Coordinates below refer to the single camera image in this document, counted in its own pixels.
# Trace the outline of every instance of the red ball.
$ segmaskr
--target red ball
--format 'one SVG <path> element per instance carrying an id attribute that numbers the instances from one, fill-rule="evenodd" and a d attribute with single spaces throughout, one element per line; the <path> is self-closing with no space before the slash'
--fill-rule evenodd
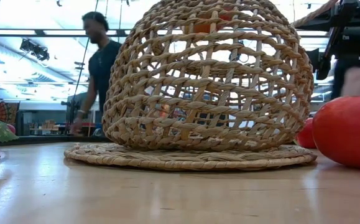
<path id="1" fill-rule="evenodd" d="M 305 126 L 302 131 L 296 135 L 296 141 L 298 142 L 298 145 L 307 149 L 316 149 L 312 135 L 312 121 L 313 118 L 308 118 L 305 121 Z"/>
<path id="2" fill-rule="evenodd" d="M 14 127 L 13 125 L 11 124 L 7 124 L 7 127 L 10 129 L 10 131 L 15 134 L 16 133 L 16 127 Z"/>
<path id="3" fill-rule="evenodd" d="M 360 96 L 337 98 L 318 110 L 313 137 L 326 157 L 360 168 Z"/>

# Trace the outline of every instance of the ceiling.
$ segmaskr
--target ceiling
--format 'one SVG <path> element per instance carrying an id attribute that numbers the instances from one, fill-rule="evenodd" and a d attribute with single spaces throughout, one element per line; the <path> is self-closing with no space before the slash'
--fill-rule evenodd
<path id="1" fill-rule="evenodd" d="M 61 0 L 59 4 L 56 0 L 23 0 L 20 4 L 18 1 L 0 0 L 0 90 L 4 93 L 0 98 L 66 99 L 75 92 L 80 72 L 75 62 L 82 63 L 83 57 L 85 69 L 76 92 L 86 91 L 89 76 L 87 62 L 97 47 L 90 44 L 86 48 L 88 39 L 82 31 L 82 15 L 97 8 L 97 11 L 106 14 L 112 29 L 110 34 L 117 34 L 118 29 L 128 33 L 156 2 L 132 0 L 128 6 L 126 1 L 121 0 Z M 272 2 L 293 21 L 314 11 L 326 0 Z M 301 31 L 299 34 L 310 36 L 301 39 L 305 49 L 325 49 L 327 38 L 324 32 Z M 118 42 L 125 40 L 125 37 L 112 38 Z M 38 62 L 34 56 L 20 50 L 23 39 L 48 48 L 50 60 Z M 330 91 L 330 80 L 320 82 L 324 89 L 317 88 L 314 97 Z"/>

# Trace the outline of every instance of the hand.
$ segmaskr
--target hand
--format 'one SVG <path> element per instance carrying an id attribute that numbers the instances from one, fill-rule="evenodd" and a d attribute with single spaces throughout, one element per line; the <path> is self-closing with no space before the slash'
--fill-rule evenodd
<path id="1" fill-rule="evenodd" d="M 76 119 L 73 121 L 72 126 L 70 127 L 70 132 L 71 132 L 72 134 L 78 134 L 79 131 L 81 131 L 82 124 L 83 124 L 82 119 L 81 119 L 81 118 L 76 118 Z"/>

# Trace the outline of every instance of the black t-shirt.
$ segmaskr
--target black t-shirt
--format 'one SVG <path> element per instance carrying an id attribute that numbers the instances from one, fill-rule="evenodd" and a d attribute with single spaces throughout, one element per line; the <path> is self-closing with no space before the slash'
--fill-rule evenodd
<path id="1" fill-rule="evenodd" d="M 338 60 L 335 67 L 335 80 L 333 82 L 333 89 L 331 98 L 335 99 L 340 97 L 341 89 L 344 85 L 344 75 L 351 67 L 360 68 L 360 60 Z"/>
<path id="2" fill-rule="evenodd" d="M 90 76 L 94 78 L 95 89 L 99 94 L 99 110 L 103 112 L 106 92 L 109 88 L 111 67 L 119 54 L 121 44 L 111 40 L 102 50 L 97 51 L 88 62 Z"/>

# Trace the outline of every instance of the round straw mat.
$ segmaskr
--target round straw mat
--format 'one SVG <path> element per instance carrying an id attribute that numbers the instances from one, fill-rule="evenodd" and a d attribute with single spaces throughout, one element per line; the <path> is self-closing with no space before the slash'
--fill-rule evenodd
<path id="1" fill-rule="evenodd" d="M 115 143 L 74 145 L 66 158 L 101 166 L 132 166 L 158 170 L 261 170 L 316 159 L 308 149 L 279 146 L 266 151 L 137 151 Z"/>

